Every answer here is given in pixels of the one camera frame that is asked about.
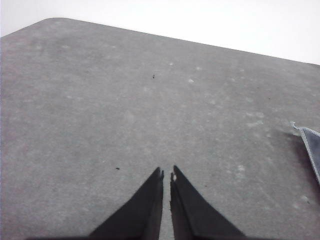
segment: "gray table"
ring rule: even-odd
[[[290,125],[320,130],[320,66],[66,18],[1,38],[1,53],[3,240],[89,234],[157,166],[173,239],[173,164],[247,235],[320,236]]]

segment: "white wall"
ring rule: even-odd
[[[320,0],[1,0],[1,36],[52,17],[320,65]]]

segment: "white background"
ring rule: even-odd
[[[1,36],[53,17],[320,65],[320,0],[1,0]]]

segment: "speckled gray surface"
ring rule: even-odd
[[[320,187],[290,125],[320,130],[320,66],[66,18],[1,52],[3,240],[89,234],[157,166],[173,239],[173,164],[247,235],[320,236]]]

